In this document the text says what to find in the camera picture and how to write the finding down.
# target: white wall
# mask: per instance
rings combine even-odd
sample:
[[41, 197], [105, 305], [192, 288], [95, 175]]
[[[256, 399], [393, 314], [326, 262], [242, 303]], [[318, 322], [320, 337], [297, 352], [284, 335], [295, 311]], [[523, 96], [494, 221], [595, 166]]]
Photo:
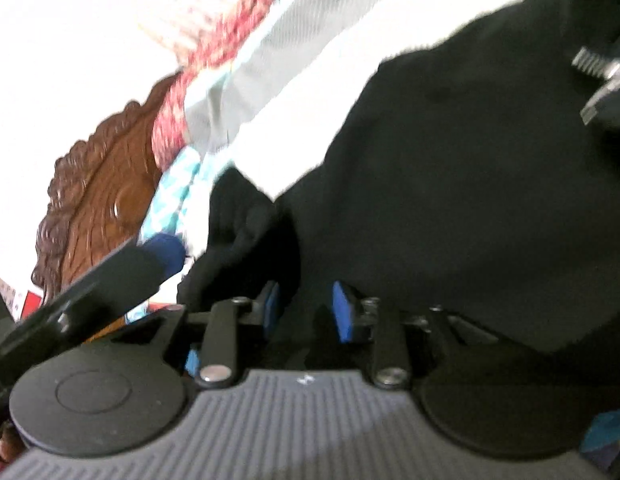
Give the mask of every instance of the white wall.
[[54, 162], [176, 62], [135, 25], [166, 0], [0, 0], [0, 276], [34, 286]]

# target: brown wood carving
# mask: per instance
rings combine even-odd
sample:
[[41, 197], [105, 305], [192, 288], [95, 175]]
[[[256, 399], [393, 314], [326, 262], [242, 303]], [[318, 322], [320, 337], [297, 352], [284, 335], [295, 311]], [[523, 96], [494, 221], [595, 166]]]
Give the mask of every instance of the brown wood carving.
[[138, 232], [161, 177], [152, 124], [174, 78], [159, 81], [145, 104], [129, 102], [56, 161], [32, 272], [44, 302]]

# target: teal patterned fabric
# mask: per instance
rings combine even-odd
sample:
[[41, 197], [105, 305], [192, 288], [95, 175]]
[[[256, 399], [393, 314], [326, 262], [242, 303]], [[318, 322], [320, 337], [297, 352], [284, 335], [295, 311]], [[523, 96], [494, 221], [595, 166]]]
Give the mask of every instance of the teal patterned fabric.
[[[138, 241], [143, 243], [157, 233], [178, 236], [187, 247], [187, 233], [184, 218], [188, 206], [194, 200], [190, 187], [195, 182], [210, 184], [232, 164], [231, 146], [218, 153], [208, 153], [203, 161], [199, 153], [189, 146], [181, 150], [168, 171], [159, 181], [148, 214], [141, 226]], [[148, 302], [133, 308], [125, 316], [126, 323], [135, 322], [148, 315]]]
[[139, 231], [139, 243], [157, 233], [180, 236], [183, 223], [183, 201], [190, 190], [194, 177], [199, 173], [201, 157], [194, 148], [183, 148], [168, 168], [156, 189], [148, 214]]

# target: gray fabric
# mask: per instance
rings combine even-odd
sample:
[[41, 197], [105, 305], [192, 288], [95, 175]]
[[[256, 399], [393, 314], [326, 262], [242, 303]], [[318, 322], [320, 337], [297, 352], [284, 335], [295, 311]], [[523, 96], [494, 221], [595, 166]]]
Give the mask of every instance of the gray fabric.
[[378, 1], [295, 0], [250, 60], [230, 76], [220, 101], [209, 96], [187, 108], [194, 147], [203, 155], [232, 142], [241, 124], [251, 121], [332, 38], [355, 25]]
[[431, 427], [406, 392], [354, 371], [253, 370], [199, 394], [183, 420], [145, 446], [104, 458], [34, 449], [0, 480], [605, 480], [576, 452], [492, 460]]

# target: metal bolt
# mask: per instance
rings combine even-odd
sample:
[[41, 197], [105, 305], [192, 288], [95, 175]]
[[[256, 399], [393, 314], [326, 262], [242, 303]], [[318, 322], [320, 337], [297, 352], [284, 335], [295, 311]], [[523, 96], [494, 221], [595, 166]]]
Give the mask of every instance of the metal bolt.
[[225, 365], [208, 365], [199, 372], [201, 379], [207, 383], [219, 383], [228, 380], [232, 370]]
[[59, 319], [57, 319], [56, 322], [58, 323], [62, 334], [65, 334], [70, 328], [70, 318], [65, 312], [59, 316]]
[[366, 314], [376, 314], [379, 308], [379, 298], [364, 298], [361, 300], [361, 307]]
[[384, 368], [376, 374], [376, 381], [383, 386], [401, 386], [408, 379], [403, 368]]
[[299, 377], [296, 382], [302, 384], [303, 386], [309, 386], [314, 383], [314, 377], [310, 374], [305, 374], [303, 377]]
[[232, 302], [237, 305], [245, 305], [251, 303], [252, 300], [250, 298], [246, 298], [245, 296], [237, 296], [236, 298], [232, 298]]
[[412, 323], [421, 329], [425, 329], [429, 326], [428, 320], [423, 316], [415, 317]]

